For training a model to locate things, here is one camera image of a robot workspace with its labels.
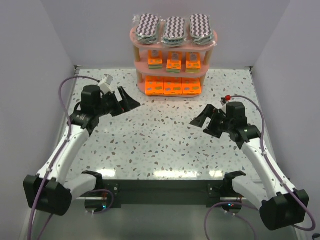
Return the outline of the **orange flat pack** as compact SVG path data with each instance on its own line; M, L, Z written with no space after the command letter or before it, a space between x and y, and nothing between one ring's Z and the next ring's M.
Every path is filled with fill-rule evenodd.
M147 75L145 77L144 93L147 96L163 95L164 94L163 77Z
M164 77L163 78L163 94L166 96L182 95L183 86L180 77Z
M199 78L182 78L182 94L185 96L199 95L202 93Z

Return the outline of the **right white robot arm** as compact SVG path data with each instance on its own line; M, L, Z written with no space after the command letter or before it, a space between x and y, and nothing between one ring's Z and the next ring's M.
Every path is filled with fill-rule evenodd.
M243 103L228 102L220 109L208 104L191 121L191 125L201 128L207 119L210 122L203 132L218 139L222 134L228 134L249 159L263 184L260 187L244 172L235 171L225 174L219 192L222 195L239 194L245 197L257 208L268 230L297 227L302 223L309 196L305 190L299 190L291 183L272 158L264 146L259 129L248 123Z

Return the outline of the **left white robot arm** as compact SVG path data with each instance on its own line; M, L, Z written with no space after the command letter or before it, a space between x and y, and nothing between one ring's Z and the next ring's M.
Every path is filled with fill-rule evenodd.
M100 117L116 117L140 107L123 87L118 87L122 100L106 86L87 85L81 101L70 116L64 137L49 160L36 175L27 175L23 188L32 210L63 216L76 198L104 189L103 177L94 171L84 171L76 180L67 182L67 174L81 147L87 142L100 122Z

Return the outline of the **pink three-tier shelf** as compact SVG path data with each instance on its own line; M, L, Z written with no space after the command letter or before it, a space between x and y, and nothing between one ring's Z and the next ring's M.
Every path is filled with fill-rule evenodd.
M203 86L206 74L210 68L211 56L216 46L214 43L207 45L196 45L187 40L182 46L168 47L162 44L159 39L155 44L141 44L137 41L136 27L130 30L130 40L133 44L134 65L137 74L137 87L145 92L145 76L161 76L175 78L198 78ZM148 51L162 52L162 67L158 69L150 69L148 65ZM182 52L181 70L178 73L167 71L168 52ZM186 52L200 53L201 69L198 73L186 72Z

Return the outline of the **striped sponge pack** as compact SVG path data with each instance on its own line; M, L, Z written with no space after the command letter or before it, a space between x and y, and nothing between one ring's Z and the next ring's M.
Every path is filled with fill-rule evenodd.
M182 46L186 40L186 19L171 16L166 19L161 42L167 47Z
M195 45L216 45L211 20L206 14L196 13L189 17L189 34Z
M142 45L159 43L161 19L152 13L138 14L133 17L133 39Z

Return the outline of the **orange sponge box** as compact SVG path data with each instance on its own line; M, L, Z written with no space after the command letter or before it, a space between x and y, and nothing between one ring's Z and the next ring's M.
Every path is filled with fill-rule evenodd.
M199 52L186 52L185 71L187 73L199 73L201 70L201 55Z
M163 55L160 50L148 50L148 68L161 69L163 67Z
M182 52L169 51L167 56L166 71L180 73L182 69Z

